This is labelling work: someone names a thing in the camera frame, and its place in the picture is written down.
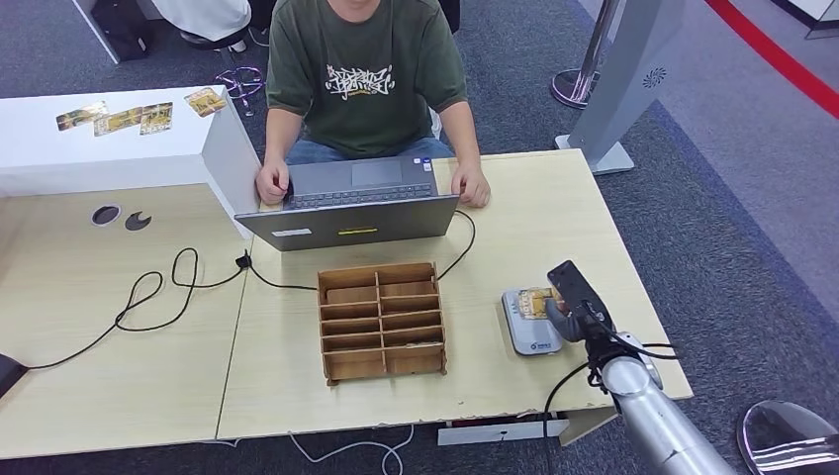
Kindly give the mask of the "person's right hand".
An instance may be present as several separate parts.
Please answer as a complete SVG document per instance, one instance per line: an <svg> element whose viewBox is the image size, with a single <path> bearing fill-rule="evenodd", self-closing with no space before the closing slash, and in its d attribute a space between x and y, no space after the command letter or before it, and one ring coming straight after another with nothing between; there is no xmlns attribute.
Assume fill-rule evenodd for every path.
<svg viewBox="0 0 839 475"><path fill-rule="evenodd" d="M266 205L278 205L289 192L288 165L283 159L266 160L261 166L255 186L260 200Z"/></svg>

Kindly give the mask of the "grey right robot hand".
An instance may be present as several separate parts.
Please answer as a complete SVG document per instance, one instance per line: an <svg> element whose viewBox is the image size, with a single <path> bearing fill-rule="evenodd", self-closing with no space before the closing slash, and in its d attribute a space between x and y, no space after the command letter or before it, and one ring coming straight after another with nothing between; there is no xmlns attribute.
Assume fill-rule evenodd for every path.
<svg viewBox="0 0 839 475"><path fill-rule="evenodd" d="M572 299L568 303L557 290L544 301L545 315L559 335L569 341L578 342L592 338L594 327L588 299Z"/></svg>

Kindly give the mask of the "person's left hand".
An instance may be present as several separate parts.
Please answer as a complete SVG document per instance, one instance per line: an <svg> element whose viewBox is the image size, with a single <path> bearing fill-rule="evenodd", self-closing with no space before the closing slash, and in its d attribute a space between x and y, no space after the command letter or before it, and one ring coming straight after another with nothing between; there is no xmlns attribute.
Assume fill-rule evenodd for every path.
<svg viewBox="0 0 839 475"><path fill-rule="evenodd" d="M451 192L459 201L472 208L484 208L491 199L491 187L478 162L462 162L455 169Z"/></svg>

